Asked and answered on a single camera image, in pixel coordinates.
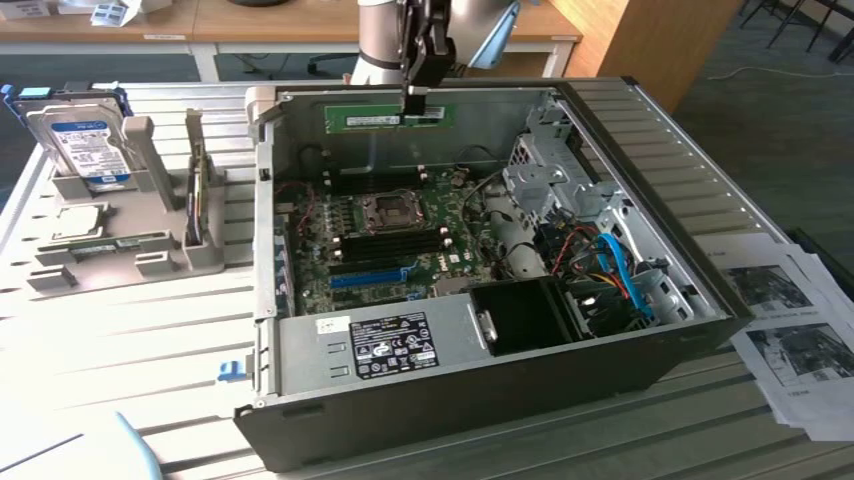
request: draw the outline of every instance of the motherboard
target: motherboard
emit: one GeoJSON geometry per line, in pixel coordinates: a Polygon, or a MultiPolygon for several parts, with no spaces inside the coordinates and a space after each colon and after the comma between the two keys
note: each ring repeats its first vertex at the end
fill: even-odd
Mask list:
{"type": "Polygon", "coordinates": [[[326,173],[322,181],[279,187],[278,211],[295,225],[298,315],[444,296],[494,279],[478,251],[489,222],[478,217],[466,225],[462,215],[476,180],[456,167],[326,173]]]}

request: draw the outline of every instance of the blue hard drive label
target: blue hard drive label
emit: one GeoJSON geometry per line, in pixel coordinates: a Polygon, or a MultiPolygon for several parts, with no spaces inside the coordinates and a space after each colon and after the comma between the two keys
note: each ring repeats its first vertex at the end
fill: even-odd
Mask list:
{"type": "Polygon", "coordinates": [[[111,189],[129,181],[131,171],[122,150],[110,143],[113,132],[107,122],[54,123],[51,129],[78,175],[97,189],[111,189]]]}

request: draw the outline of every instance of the gray carpet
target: gray carpet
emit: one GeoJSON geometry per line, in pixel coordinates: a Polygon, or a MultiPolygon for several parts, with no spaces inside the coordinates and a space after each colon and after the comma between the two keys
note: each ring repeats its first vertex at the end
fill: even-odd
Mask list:
{"type": "MultiPolygon", "coordinates": [[[[854,78],[807,79],[748,71],[736,78],[710,81],[712,75],[742,66],[805,73],[854,72],[854,55],[844,66],[827,55],[836,38],[827,36],[805,53],[812,29],[792,26],[777,44],[765,44],[780,20],[760,13],[744,30],[741,19],[721,38],[701,78],[676,118],[761,207],[784,226],[801,226],[854,270],[854,78]]],[[[309,55],[257,60],[278,79],[313,78],[309,55]]],[[[233,56],[218,58],[222,79],[267,79],[245,74],[233,56]]],[[[331,77],[353,70],[354,61],[323,64],[331,77]]],[[[0,56],[0,83],[61,87],[69,80],[125,82],[198,81],[193,58],[182,55],[0,56]],[[15,65],[15,71],[3,71],[15,65]]],[[[0,113],[0,190],[11,189],[34,141],[13,115],[0,113]]],[[[6,195],[0,191],[0,203],[6,195]]]]}
{"type": "Polygon", "coordinates": [[[803,227],[854,271],[854,77],[799,78],[740,67],[809,74],[854,73],[854,55],[827,59],[839,38],[791,26],[765,46],[780,20],[760,12],[744,30],[736,17],[676,119],[784,227],[803,227]]]}

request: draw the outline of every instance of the red cable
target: red cable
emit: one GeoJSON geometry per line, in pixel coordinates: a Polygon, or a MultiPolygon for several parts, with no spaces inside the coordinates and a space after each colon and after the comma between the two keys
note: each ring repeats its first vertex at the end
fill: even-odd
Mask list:
{"type": "Polygon", "coordinates": [[[302,235],[303,228],[306,227],[306,223],[309,222],[309,217],[311,216],[311,212],[314,211],[314,208],[315,208],[315,191],[311,188],[311,184],[305,182],[286,182],[282,185],[279,185],[279,188],[277,188],[277,192],[273,195],[275,197],[277,195],[279,195],[279,193],[282,193],[282,190],[285,190],[287,187],[291,187],[294,185],[299,185],[301,187],[305,187],[306,191],[309,192],[309,208],[306,209],[306,215],[303,215],[303,218],[297,224],[297,231],[302,235]]]}
{"type": "Polygon", "coordinates": [[[556,264],[552,267],[553,275],[558,272],[558,268],[561,268],[561,261],[564,260],[564,254],[566,253],[566,249],[570,248],[570,243],[573,242],[574,236],[576,236],[576,231],[573,231],[573,233],[570,233],[566,237],[566,241],[564,242],[564,247],[561,247],[561,253],[558,254],[558,259],[556,260],[556,264]]]}
{"type": "Polygon", "coordinates": [[[617,278],[617,275],[614,275],[612,272],[608,272],[606,275],[610,277],[612,280],[614,280],[614,284],[617,285],[617,288],[620,288],[620,291],[624,293],[624,297],[629,298],[629,291],[626,290],[626,287],[624,287],[624,284],[617,278]]]}

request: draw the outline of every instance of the cpu socket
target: cpu socket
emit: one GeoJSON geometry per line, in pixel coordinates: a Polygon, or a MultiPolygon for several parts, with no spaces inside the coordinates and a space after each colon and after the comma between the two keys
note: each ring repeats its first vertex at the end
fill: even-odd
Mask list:
{"type": "Polygon", "coordinates": [[[421,228],[425,213],[416,192],[372,195],[362,202],[365,225],[369,231],[421,228]]]}

